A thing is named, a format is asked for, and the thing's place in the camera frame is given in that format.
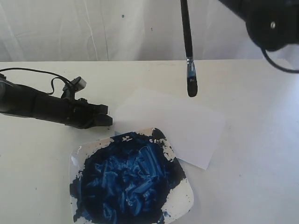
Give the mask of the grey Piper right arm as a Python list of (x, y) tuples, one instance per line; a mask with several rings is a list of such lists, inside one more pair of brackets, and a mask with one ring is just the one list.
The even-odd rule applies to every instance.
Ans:
[(221, 3), (245, 22), (249, 37), (258, 47), (274, 52), (299, 43), (297, 0), (222, 0)]

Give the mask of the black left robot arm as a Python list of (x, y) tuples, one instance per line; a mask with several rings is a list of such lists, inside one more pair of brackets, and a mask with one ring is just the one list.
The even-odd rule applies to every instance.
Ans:
[(84, 89), (86, 82), (77, 77), (66, 86), (60, 98), (51, 96), (29, 86), (14, 84), (0, 76), (0, 112), (4, 115), (34, 118), (89, 129), (111, 126), (113, 119), (108, 115), (108, 106), (88, 103), (84, 98), (75, 99), (72, 91)]

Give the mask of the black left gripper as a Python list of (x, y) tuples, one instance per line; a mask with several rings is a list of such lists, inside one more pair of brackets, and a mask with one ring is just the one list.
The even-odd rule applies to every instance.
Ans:
[(113, 124), (113, 118), (108, 116), (107, 105), (90, 104), (85, 99), (61, 98), (61, 100), (63, 103), (61, 124), (77, 129), (108, 127)]

